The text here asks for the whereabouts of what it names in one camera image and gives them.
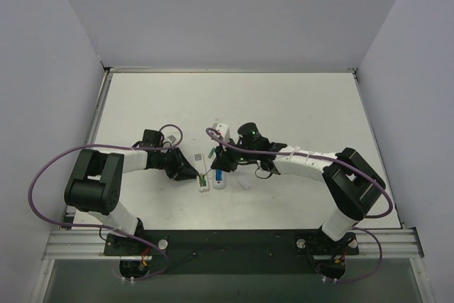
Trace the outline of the slim white remote control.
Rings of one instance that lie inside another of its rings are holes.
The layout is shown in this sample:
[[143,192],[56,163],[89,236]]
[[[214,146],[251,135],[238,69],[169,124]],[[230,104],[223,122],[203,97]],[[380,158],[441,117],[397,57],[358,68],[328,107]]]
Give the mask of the slim white remote control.
[[198,186],[199,186],[199,175],[205,175],[206,176],[206,180],[208,182],[207,188],[201,188],[199,186],[199,192],[201,192],[201,193],[208,192],[209,191],[209,180],[208,180],[208,177],[207,177],[208,171],[206,169],[206,165],[205,165],[205,162],[204,162],[204,156],[203,156],[202,153],[194,154],[194,168],[198,172],[198,175],[197,175]]

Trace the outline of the wide white remote with display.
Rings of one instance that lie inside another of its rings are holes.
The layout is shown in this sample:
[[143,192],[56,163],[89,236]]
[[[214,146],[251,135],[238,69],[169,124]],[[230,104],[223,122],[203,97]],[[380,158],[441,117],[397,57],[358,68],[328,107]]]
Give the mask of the wide white remote with display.
[[214,189],[226,188],[226,173],[223,170],[214,170],[212,187]]

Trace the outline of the wide remote battery cover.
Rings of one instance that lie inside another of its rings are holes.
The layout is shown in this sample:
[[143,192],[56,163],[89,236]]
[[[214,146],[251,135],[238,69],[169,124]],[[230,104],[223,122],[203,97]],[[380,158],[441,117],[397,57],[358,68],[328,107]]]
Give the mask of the wide remote battery cover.
[[239,177],[237,181],[243,189],[250,189],[252,187],[250,181],[247,178]]

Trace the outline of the blue batteries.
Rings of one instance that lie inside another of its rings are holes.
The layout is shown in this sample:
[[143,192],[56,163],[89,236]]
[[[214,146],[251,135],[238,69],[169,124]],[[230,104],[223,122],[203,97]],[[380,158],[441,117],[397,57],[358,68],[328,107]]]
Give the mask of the blue batteries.
[[223,172],[221,170],[216,170],[214,178],[216,182],[223,182],[224,180]]

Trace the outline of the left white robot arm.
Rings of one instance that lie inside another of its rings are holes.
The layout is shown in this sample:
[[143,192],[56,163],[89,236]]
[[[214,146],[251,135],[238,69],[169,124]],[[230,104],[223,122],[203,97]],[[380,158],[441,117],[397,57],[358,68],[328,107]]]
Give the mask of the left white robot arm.
[[163,170],[174,181],[196,179],[198,171],[178,144],[161,129],[146,129],[142,140],[125,150],[82,149],[65,188],[66,205],[110,226],[121,236],[120,245],[127,253],[141,252],[145,247],[143,223],[120,203],[123,174],[151,169]]

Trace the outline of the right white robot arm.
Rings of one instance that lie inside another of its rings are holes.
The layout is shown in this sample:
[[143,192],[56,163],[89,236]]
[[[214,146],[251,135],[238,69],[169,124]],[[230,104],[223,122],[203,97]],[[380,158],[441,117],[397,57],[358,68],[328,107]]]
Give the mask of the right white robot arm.
[[215,142],[211,169],[234,172],[239,166],[256,165],[273,175],[292,175],[324,183],[336,205],[321,225],[321,232],[338,242],[363,219],[370,219],[371,208],[380,197],[389,200],[386,184],[369,163],[353,148],[337,153],[317,153],[264,137],[255,123],[243,124],[238,139],[230,137],[227,125],[206,129]]

